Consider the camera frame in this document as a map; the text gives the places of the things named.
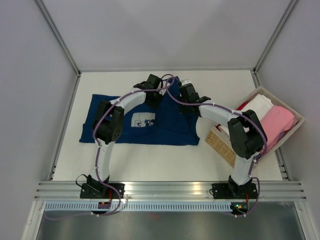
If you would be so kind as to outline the white rolled t shirt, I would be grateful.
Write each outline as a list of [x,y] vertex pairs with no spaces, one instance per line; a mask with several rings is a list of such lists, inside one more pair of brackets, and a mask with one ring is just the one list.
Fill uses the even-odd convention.
[[260,121],[274,106],[269,98],[259,93],[256,94],[251,100],[246,100],[244,102],[247,102],[247,105],[239,111],[245,112],[247,110],[252,110],[256,113]]

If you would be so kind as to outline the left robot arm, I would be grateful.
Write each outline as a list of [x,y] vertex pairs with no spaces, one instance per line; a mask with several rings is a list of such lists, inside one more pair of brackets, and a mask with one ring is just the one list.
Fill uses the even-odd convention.
[[171,84],[163,78],[151,74],[146,81],[137,83],[123,96],[115,100],[100,103],[93,121],[92,137],[97,144],[94,167],[86,182],[98,198],[108,195],[109,189],[116,190],[109,184],[111,153],[120,137],[125,115],[142,104],[158,107]]

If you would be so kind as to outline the purple rolled t shirt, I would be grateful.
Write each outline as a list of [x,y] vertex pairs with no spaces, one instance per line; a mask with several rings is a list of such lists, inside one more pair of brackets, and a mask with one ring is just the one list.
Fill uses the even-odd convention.
[[279,134],[278,141],[280,141],[286,134],[287,134],[286,131],[281,132],[281,133]]

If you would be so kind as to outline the wicker basket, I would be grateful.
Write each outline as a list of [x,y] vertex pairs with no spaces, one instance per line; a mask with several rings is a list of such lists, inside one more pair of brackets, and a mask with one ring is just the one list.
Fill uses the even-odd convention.
[[[256,94],[261,94],[266,96],[271,100],[273,106],[281,106],[285,109],[289,110],[295,116],[295,121],[290,130],[286,131],[286,135],[278,141],[270,150],[266,152],[266,154],[262,155],[257,163],[260,164],[264,162],[269,156],[273,155],[274,152],[305,122],[305,118],[295,111],[292,107],[287,105],[281,99],[276,97],[274,94],[266,90],[264,87],[259,86],[254,91],[252,91],[248,96],[246,96],[243,100],[241,100],[235,107],[238,108],[244,101],[251,100]],[[236,153],[232,149],[232,145],[230,142],[229,132],[220,132],[216,129],[218,124],[213,123],[211,125],[210,131],[208,132],[205,142],[211,146],[231,167],[235,166],[236,162]]]

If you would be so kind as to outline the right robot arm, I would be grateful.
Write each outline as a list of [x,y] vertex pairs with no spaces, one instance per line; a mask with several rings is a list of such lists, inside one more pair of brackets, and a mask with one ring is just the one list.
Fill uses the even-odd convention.
[[267,135],[253,110],[241,112],[212,103],[207,96],[199,97],[190,81],[179,84],[176,102],[182,113],[195,114],[228,128],[235,164],[228,179],[228,192],[241,197],[252,183],[251,172],[260,151],[267,148]]

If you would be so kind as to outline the blue t shirt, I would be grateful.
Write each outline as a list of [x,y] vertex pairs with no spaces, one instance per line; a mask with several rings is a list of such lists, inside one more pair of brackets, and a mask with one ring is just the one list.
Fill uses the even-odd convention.
[[[101,101],[110,102],[120,96],[93,94],[87,117],[82,125],[80,143],[95,143],[93,123]],[[198,116],[180,113],[179,105],[166,92],[157,106],[140,104],[124,115],[123,131],[117,144],[197,146],[200,138]]]

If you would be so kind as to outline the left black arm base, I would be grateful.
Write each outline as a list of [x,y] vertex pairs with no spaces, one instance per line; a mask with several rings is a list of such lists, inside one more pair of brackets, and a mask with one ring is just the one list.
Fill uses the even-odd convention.
[[[125,184],[123,183],[111,183],[110,184],[114,189],[116,189],[120,197],[124,197],[125,193]],[[119,199],[118,194],[114,189],[111,189],[110,187],[106,187],[104,185],[100,186],[100,189],[94,188],[87,183],[84,183],[81,186],[80,191],[80,199]]]

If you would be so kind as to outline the pink rolled t shirt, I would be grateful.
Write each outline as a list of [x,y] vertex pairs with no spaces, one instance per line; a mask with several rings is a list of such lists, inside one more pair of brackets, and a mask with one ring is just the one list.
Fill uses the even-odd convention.
[[261,125],[267,137],[268,151],[279,141],[281,133],[292,128],[294,122],[294,114],[282,106],[274,105],[266,113],[261,120]]

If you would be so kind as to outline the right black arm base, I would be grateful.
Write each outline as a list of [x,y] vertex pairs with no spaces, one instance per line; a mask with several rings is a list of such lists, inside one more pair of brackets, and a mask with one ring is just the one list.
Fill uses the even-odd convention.
[[213,198],[217,200],[246,200],[258,197],[257,186],[252,182],[247,182],[244,185],[213,183],[211,193]]

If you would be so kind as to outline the red rolled t shirt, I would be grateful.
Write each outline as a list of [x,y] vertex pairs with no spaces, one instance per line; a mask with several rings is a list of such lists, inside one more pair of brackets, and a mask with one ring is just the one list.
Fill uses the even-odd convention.
[[[237,111],[242,111],[243,108],[248,104],[247,101],[243,102],[236,110]],[[224,126],[222,126],[221,124],[218,124],[215,126],[215,128],[219,131],[219,132],[225,132],[225,133],[228,133],[228,129]]]

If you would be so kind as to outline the aluminium frame rail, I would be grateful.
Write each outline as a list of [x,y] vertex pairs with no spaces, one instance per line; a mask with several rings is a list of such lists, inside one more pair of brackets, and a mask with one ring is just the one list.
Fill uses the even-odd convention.
[[[131,201],[208,202],[209,181],[124,181],[124,198]],[[71,181],[41,181],[34,194],[37,201],[75,201],[80,187]],[[259,200],[262,202],[304,202],[307,200],[299,181],[261,181]]]

